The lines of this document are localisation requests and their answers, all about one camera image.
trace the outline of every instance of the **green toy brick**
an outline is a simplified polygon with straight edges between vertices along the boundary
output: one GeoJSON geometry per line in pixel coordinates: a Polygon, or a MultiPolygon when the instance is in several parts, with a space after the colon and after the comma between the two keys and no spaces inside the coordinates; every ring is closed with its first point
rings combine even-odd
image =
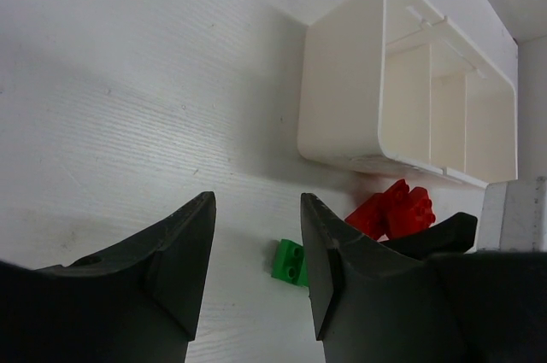
{"type": "Polygon", "coordinates": [[[288,239],[281,239],[273,260],[272,278],[288,284],[308,286],[308,273],[302,245],[288,239]]]}

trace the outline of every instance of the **white table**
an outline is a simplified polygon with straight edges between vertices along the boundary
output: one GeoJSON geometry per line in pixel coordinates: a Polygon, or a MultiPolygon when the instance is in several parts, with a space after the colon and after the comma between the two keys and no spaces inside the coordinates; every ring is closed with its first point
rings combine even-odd
{"type": "MultiPolygon", "coordinates": [[[[186,361],[321,361],[306,290],[265,271],[301,241],[302,192],[344,216],[389,184],[296,151],[306,25],[340,1],[0,0],[0,256],[67,265],[214,190],[186,361]]],[[[516,82],[486,0],[431,1],[516,82]]],[[[431,192],[440,220],[480,211],[480,191],[431,192]]]]}

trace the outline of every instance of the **black object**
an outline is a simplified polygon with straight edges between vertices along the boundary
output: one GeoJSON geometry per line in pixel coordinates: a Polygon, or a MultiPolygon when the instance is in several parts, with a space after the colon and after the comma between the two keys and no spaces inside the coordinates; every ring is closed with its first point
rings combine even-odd
{"type": "Polygon", "coordinates": [[[0,262],[0,361],[184,361],[214,230],[215,195],[204,192],[71,266],[0,262]]]}
{"type": "Polygon", "coordinates": [[[547,255],[426,258],[473,244],[476,218],[455,217],[382,244],[303,194],[309,294],[327,363],[547,361],[547,255]]]}

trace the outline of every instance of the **white container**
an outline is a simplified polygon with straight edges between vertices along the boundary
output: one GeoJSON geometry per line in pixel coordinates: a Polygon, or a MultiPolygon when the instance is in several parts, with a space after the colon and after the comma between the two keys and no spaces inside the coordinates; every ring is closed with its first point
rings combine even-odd
{"type": "Polygon", "coordinates": [[[427,0],[347,0],[306,35],[298,149],[362,173],[516,179],[515,88],[427,0]]]}

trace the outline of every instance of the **red toy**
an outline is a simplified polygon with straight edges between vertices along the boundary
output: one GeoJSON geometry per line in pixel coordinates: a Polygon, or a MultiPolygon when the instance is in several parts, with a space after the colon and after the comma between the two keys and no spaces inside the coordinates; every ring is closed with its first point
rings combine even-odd
{"type": "Polygon", "coordinates": [[[423,231],[435,222],[432,202],[425,188],[410,191],[399,179],[383,194],[374,194],[345,221],[374,240],[390,239],[423,231]]]}

